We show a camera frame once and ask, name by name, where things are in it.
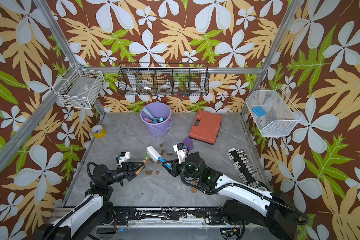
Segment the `green pointed trowel wooden handle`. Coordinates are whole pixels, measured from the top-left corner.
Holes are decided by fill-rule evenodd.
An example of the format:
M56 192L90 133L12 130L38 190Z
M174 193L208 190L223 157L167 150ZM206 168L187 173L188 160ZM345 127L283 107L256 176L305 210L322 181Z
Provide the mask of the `green pointed trowel wooden handle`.
M150 154L148 153L147 150L147 154L146 157L142 160L142 163L144 164L142 167L139 168L139 170L136 172L136 175L139 175L140 172L143 170L143 168L145 167L145 165L147 164L147 161L150 159Z

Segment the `white brush blue handle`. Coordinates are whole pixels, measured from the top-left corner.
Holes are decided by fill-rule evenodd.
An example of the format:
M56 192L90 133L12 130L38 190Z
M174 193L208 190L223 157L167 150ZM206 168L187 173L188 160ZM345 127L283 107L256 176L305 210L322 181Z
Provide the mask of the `white brush blue handle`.
M147 154L150 156L151 159L153 159L155 162L160 161L160 163L164 163L165 160L163 157L156 151L156 149L153 146L147 147Z

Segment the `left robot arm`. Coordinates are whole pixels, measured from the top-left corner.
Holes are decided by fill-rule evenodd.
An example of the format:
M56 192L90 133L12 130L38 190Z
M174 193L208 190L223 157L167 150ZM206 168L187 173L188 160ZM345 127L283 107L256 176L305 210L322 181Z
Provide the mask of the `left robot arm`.
M113 188L111 185L133 180L145 162L124 162L116 170L106 165L87 164L90 189L86 197L75 208L51 224L43 224L35 230L34 240L83 240L100 224L115 222L113 203L110 202Z

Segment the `purple trowel pink handle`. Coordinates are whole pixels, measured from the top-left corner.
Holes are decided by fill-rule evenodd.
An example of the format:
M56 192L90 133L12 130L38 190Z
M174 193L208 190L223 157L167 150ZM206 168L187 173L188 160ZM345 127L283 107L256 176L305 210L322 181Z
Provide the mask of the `purple trowel pink handle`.
M144 120L145 120L147 123L153 123L153 122L154 122L152 119L149 119L149 118L144 118Z
M193 150L194 148L194 144L193 144L193 141L190 137L186 137L183 141L183 143L189 148L190 151Z

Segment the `green square trowel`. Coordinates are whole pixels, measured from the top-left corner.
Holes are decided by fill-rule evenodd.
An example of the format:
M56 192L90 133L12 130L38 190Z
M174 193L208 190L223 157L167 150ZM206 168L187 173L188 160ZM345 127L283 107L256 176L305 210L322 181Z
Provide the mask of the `green square trowel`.
M196 192L197 192L197 189L194 188L194 187L192 187L192 193L196 193Z

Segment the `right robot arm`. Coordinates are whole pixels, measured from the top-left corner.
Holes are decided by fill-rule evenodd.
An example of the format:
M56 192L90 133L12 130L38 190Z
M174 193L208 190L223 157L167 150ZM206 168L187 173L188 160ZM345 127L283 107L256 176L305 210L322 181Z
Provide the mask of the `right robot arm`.
M229 197L218 210L228 224L253 223L267 228L279 240L293 240L298 226L311 221L288 202L285 194L239 183L208 167L198 152L189 154L183 163L173 160L163 162L162 166L188 187L210 196Z

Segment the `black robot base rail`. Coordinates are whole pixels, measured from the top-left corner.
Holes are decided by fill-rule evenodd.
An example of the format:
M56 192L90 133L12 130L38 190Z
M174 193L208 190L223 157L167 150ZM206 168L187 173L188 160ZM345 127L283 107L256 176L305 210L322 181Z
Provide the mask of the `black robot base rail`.
M115 226L132 225L178 226L247 226L247 221L234 221L222 207L114 207Z

